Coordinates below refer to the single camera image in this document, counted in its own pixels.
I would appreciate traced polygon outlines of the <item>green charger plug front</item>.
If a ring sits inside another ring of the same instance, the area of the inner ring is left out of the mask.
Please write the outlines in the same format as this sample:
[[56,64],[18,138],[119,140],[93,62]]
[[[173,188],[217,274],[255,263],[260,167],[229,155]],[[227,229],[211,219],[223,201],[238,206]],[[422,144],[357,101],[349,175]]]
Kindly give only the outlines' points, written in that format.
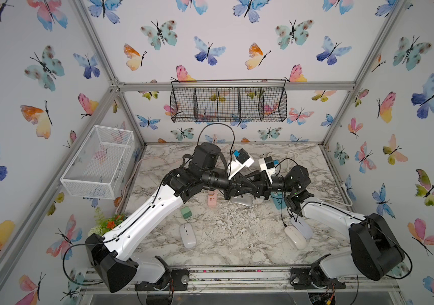
[[181,214],[184,219],[189,219],[193,215],[190,207],[183,207],[181,209]]

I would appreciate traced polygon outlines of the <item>white wireless mouse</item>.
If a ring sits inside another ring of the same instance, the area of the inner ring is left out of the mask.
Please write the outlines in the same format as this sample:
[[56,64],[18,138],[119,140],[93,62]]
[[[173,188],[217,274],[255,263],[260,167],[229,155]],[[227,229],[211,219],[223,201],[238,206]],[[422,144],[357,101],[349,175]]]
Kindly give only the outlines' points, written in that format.
[[197,244],[195,232],[190,223],[184,223],[179,227],[181,240],[186,249],[192,249]]

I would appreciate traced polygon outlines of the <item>silver mouse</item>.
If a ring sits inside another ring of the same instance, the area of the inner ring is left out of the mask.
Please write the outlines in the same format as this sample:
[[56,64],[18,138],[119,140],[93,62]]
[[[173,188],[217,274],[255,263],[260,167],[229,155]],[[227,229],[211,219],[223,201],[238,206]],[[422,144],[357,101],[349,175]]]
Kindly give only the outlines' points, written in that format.
[[231,197],[230,202],[244,207],[251,207],[254,202],[254,197],[250,194],[241,194],[239,196]]

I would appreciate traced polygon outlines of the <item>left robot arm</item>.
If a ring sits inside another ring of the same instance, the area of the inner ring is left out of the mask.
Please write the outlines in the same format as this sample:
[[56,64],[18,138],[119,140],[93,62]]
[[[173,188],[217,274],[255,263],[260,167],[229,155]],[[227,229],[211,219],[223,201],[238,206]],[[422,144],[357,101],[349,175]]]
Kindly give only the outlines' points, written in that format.
[[86,239],[89,261],[111,293],[132,280],[156,284],[160,289],[171,284],[171,268],[162,258],[134,259],[132,255],[160,222],[202,190],[220,190],[226,199],[263,194],[271,181],[266,171],[275,166],[272,159],[260,159],[259,171],[242,175],[241,170],[255,162],[246,150],[233,152],[224,169],[216,167],[220,157],[221,150],[215,144],[196,146],[193,154],[184,155],[183,164],[166,174],[156,192],[124,222],[103,236],[92,234]]

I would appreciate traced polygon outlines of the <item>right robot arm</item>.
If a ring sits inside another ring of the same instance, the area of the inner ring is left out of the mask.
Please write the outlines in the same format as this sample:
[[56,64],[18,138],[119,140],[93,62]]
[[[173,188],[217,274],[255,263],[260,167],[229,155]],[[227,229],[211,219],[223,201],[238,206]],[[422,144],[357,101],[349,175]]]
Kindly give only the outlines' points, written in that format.
[[349,241],[349,250],[319,259],[317,270],[325,278],[363,275],[378,281],[393,278],[393,269],[404,261],[413,262],[382,216],[349,212],[310,193],[308,170],[303,166],[294,166],[285,177],[254,171],[241,176],[237,184],[238,194],[269,197],[273,192],[284,193],[290,212],[320,222]]

